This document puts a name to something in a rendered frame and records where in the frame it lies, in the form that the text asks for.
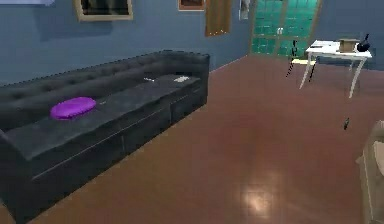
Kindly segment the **grey framed wall picture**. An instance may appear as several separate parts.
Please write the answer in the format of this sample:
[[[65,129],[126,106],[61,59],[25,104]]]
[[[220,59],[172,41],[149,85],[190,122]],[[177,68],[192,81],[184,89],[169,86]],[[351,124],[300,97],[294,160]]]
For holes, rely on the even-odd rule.
[[[247,20],[250,11],[250,0],[240,0],[239,19]]]

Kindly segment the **small orange framed picture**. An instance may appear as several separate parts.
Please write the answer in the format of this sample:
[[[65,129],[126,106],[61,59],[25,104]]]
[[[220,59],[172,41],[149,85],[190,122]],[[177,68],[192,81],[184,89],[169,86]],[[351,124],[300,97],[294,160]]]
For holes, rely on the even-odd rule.
[[[178,0],[180,11],[203,11],[205,0]]]

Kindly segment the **black chair with yellow seat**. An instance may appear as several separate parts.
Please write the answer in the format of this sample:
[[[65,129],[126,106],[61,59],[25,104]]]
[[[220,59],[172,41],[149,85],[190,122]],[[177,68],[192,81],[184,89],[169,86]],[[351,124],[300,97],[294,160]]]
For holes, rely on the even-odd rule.
[[[292,48],[291,48],[291,55],[290,55],[290,61],[289,61],[289,67],[288,67],[288,71],[286,73],[286,77],[288,77],[291,72],[293,71],[293,67],[295,64],[304,64],[305,63],[305,60],[304,59],[301,59],[298,54],[298,48],[297,48],[297,41],[296,40],[293,40],[292,41]],[[311,69],[311,72],[310,72],[310,76],[309,76],[309,81],[312,80],[312,77],[313,77],[313,73],[314,73],[314,69],[315,69],[315,66],[316,66],[316,62],[315,61],[312,61],[311,62],[311,66],[312,66],[312,69]]]

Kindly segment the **pale window blind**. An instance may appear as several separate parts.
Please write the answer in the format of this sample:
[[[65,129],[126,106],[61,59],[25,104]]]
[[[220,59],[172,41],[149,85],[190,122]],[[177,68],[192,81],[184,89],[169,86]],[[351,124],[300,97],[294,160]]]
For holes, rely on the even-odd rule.
[[[53,4],[55,0],[0,0],[0,5],[45,5]]]

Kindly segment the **brown wooden wall panel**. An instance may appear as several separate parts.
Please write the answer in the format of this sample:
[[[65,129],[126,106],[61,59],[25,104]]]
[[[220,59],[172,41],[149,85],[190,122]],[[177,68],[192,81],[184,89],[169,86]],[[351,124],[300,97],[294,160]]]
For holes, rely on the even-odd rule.
[[[232,0],[206,0],[205,35],[218,36],[229,32]]]

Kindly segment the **green glass paned door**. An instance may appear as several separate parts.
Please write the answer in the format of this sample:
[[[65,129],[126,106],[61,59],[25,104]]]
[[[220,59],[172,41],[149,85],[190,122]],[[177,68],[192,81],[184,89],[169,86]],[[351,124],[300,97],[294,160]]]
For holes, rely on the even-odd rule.
[[[303,56],[322,0],[254,0],[253,3],[250,52]]]

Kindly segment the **black round pot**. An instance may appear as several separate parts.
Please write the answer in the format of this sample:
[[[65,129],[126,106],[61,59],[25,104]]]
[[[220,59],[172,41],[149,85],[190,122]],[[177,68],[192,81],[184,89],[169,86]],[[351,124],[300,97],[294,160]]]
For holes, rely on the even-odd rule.
[[[369,37],[369,34],[366,34],[365,38],[358,43],[357,50],[359,52],[366,52],[369,49],[370,44],[368,42],[368,37]]]

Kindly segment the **purple cushion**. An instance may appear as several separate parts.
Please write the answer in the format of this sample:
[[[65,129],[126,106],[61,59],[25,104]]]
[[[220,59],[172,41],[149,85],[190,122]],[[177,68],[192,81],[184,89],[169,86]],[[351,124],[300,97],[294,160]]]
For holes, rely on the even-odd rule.
[[[96,106],[96,101],[89,97],[76,97],[53,106],[50,116],[54,119],[68,120],[91,111]]]

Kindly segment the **black tufted sofa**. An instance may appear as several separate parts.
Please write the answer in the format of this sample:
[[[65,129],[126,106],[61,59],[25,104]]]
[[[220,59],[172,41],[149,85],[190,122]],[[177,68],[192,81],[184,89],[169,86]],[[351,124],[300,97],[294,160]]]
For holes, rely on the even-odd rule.
[[[56,202],[207,101],[210,57],[163,50],[0,86],[0,200],[16,224]],[[178,83],[173,80],[188,76]],[[50,110],[89,97],[68,120]]]

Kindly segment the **gold framed dark picture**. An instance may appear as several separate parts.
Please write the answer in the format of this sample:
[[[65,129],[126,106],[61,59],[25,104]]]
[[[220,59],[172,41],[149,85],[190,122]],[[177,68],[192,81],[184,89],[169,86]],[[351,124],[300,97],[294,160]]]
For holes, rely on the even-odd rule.
[[[133,19],[132,0],[73,0],[79,21],[120,21]]]

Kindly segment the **white table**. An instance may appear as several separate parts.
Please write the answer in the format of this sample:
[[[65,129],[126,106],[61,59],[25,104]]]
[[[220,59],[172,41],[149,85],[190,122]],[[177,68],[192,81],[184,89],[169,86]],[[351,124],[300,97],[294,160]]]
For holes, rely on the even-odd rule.
[[[307,54],[307,64],[306,69],[303,74],[303,78],[301,80],[299,88],[302,88],[306,78],[308,76],[309,70],[312,67],[312,59],[316,57],[326,57],[326,58],[334,58],[334,59],[344,59],[344,60],[350,60],[350,69],[353,69],[353,64],[355,61],[359,62],[359,65],[357,66],[353,80],[351,83],[350,91],[349,91],[349,97],[353,96],[355,85],[357,83],[357,80],[359,78],[361,69],[365,62],[368,59],[372,58],[372,55],[369,50],[365,52],[359,52],[357,50],[357,47],[354,47],[353,51],[351,53],[345,53],[339,51],[340,43],[337,41],[321,41],[321,40],[315,40],[306,50],[305,53]]]

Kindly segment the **brown cardboard box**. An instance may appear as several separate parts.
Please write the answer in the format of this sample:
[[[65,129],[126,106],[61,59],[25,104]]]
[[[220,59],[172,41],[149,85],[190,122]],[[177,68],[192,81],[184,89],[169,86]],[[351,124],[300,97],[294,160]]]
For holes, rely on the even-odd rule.
[[[355,47],[358,43],[358,39],[340,39],[339,51],[341,53],[352,53],[355,51]]]

